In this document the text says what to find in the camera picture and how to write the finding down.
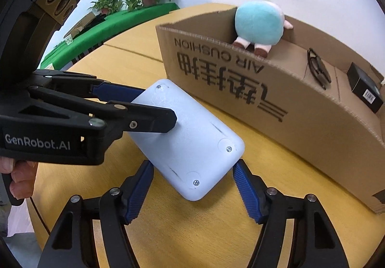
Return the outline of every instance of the black box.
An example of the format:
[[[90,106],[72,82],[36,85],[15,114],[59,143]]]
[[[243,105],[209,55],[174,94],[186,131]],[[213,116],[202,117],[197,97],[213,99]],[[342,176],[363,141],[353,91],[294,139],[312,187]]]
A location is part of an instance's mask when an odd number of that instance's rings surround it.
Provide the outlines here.
[[[352,92],[377,113],[384,101],[376,83],[355,63],[350,65],[347,75]]]

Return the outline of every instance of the teal plush toy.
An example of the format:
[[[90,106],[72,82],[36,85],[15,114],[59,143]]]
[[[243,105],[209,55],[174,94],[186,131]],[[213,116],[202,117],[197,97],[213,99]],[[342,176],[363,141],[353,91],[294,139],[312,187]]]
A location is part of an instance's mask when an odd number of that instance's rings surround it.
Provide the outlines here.
[[[271,46],[278,43],[283,28],[293,26],[285,20],[281,8],[268,1],[247,2],[235,13],[235,30],[238,38],[233,45],[246,49],[254,44],[254,54],[267,57]]]

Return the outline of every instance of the flower pot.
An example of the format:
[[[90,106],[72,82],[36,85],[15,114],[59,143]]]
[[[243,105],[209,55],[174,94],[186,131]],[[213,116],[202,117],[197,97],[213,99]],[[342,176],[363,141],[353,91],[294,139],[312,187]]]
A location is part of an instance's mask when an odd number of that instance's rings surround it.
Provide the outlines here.
[[[142,0],[143,7],[156,5],[156,0]]]
[[[101,10],[100,10],[100,13],[102,14],[102,15],[108,15],[109,13],[110,13],[111,11],[110,11],[110,9],[109,8],[102,8]]]

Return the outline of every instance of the finger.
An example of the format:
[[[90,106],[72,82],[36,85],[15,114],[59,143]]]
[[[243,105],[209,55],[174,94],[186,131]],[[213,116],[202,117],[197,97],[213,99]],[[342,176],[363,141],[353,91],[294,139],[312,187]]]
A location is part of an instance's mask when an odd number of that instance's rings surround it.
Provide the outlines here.
[[[0,173],[10,174],[15,167],[15,160],[0,156]]]
[[[27,199],[30,198],[33,194],[33,180],[21,181],[21,182],[11,182],[9,190],[16,199]]]
[[[31,167],[26,161],[21,160],[16,163],[11,176],[16,183],[27,180],[35,181],[36,172],[37,165],[35,167]]]

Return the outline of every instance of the green surface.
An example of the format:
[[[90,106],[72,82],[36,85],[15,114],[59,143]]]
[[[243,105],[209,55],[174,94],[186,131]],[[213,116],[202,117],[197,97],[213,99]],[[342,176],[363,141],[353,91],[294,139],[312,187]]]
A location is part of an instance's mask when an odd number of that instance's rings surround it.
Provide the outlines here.
[[[52,64],[55,69],[62,69],[71,60],[99,42],[108,40],[141,23],[166,15],[179,7],[175,3],[158,4],[152,7],[132,12],[120,11],[109,15],[105,21],[91,28],[84,34],[74,38],[74,42],[67,45],[64,41],[58,44],[41,63],[41,68]]]

